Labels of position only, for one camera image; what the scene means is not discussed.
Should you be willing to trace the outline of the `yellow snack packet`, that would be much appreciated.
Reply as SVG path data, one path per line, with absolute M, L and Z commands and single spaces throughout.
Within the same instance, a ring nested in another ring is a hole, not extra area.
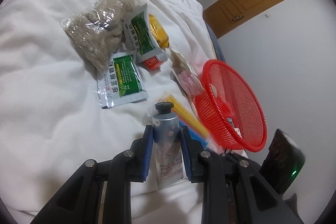
M 163 26 L 160 24 L 157 18 L 151 14 L 149 14 L 149 22 L 151 34 L 154 36 L 158 45 L 161 48 L 168 48 L 170 46 L 169 36 Z

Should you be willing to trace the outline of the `floral hand cream tube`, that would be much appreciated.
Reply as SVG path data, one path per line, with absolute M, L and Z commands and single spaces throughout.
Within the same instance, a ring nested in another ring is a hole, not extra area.
M 179 119 L 172 112 L 173 107 L 171 102 L 155 104 L 157 113 L 152 118 L 159 189 L 165 189 L 183 179 Z

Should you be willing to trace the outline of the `green white sachet upper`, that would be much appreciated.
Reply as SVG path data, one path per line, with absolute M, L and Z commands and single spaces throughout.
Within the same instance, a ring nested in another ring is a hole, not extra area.
M 143 63 L 152 57 L 157 57 L 163 63 L 167 60 L 166 54 L 150 32 L 147 4 L 135 6 L 125 14 L 122 23 L 126 46 L 135 52 L 137 63 Z

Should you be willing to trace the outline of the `yellow blue stick packet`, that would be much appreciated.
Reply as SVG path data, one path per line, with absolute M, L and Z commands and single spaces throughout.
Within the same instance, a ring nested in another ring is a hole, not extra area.
M 163 96 L 159 99 L 159 102 L 171 102 L 174 106 L 172 111 L 178 115 L 178 118 L 191 129 L 196 135 L 202 138 L 206 143 L 213 141 L 208 129 L 191 114 L 173 95 L 164 92 Z

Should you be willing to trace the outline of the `white duvet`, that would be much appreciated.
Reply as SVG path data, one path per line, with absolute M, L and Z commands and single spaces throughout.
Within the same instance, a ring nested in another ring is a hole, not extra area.
M 18 223 L 30 223 L 87 159 L 105 161 L 130 147 L 165 93 L 190 109 L 171 74 L 140 68 L 149 98 L 100 106 L 95 68 L 72 47 L 61 21 L 98 0 L 4 0 L 1 4 L 1 198 Z M 196 0 L 147 3 L 197 72 L 214 58 Z

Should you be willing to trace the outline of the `green white sachet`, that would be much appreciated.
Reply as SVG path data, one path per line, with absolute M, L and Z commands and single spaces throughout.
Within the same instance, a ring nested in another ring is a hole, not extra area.
M 102 108 L 113 108 L 149 98 L 135 61 L 134 51 L 112 55 L 108 70 L 97 77 L 97 93 Z
M 147 4 L 135 6 L 125 14 L 122 23 L 126 46 L 135 52 L 137 63 L 143 63 L 152 57 L 157 57 L 163 63 L 167 60 L 166 54 L 150 32 Z

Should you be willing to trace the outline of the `green white sachet lower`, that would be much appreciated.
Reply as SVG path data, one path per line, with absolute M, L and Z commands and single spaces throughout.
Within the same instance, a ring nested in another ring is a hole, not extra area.
M 97 77 L 97 93 L 102 108 L 113 108 L 149 98 L 135 61 L 134 51 L 112 55 L 108 70 Z

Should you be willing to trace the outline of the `pink candy clear packet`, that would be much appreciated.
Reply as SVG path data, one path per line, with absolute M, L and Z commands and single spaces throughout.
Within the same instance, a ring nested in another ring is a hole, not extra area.
M 170 49 L 170 54 L 173 62 L 173 75 L 186 94 L 191 98 L 201 95 L 204 92 L 204 88 L 191 64 L 181 53 L 173 49 Z

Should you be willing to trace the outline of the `bagged grey plush toy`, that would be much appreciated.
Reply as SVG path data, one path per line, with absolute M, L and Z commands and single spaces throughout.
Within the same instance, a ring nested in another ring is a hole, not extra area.
M 99 0 L 89 9 L 61 21 L 74 48 L 101 74 L 122 42 L 123 18 L 139 0 Z

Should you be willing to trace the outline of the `brown wooden door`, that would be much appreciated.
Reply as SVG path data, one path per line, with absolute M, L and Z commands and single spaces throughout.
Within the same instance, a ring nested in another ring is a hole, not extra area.
M 285 0 L 218 0 L 203 12 L 217 38 Z

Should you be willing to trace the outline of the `red mesh plastic basket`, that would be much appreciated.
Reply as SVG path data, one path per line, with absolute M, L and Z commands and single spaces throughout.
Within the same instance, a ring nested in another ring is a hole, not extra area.
M 249 85 L 232 67 L 219 60 L 203 66 L 204 91 L 194 97 L 201 123 L 223 148 L 261 151 L 267 139 L 262 108 Z

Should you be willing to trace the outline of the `red white small sachet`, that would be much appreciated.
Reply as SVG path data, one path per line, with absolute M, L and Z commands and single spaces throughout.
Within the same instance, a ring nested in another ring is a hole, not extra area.
M 155 71 L 160 69 L 161 65 L 167 60 L 166 55 L 155 55 L 147 60 L 145 60 L 143 63 L 145 64 L 146 68 L 149 71 Z

